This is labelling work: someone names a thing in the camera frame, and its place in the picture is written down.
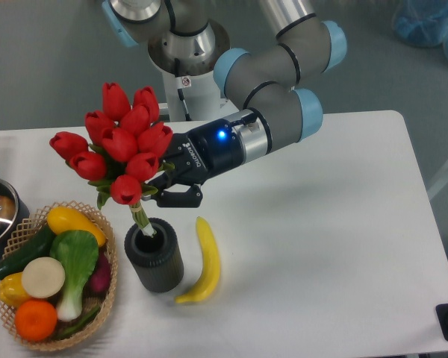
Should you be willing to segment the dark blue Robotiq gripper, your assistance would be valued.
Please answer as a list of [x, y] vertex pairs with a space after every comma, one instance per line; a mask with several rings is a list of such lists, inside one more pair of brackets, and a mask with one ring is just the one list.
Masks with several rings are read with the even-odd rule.
[[174, 169], [149, 183], [159, 189], [188, 185], [187, 191], [161, 190], [141, 198], [155, 201], [158, 207], [199, 207], [203, 199], [199, 185], [263, 157], [271, 148], [268, 124], [254, 109], [206, 122], [186, 133], [174, 133], [163, 156]]

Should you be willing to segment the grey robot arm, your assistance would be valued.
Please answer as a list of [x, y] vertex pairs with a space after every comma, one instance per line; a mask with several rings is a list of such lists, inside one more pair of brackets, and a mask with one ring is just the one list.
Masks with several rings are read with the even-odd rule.
[[323, 109], [301, 82], [329, 71], [346, 56], [346, 37], [319, 20], [308, 1], [262, 1], [276, 45], [253, 55], [233, 48], [202, 1], [104, 1], [121, 42], [146, 44], [161, 72], [173, 122], [196, 127], [174, 134], [157, 176], [159, 207], [198, 207], [208, 179], [315, 134]]

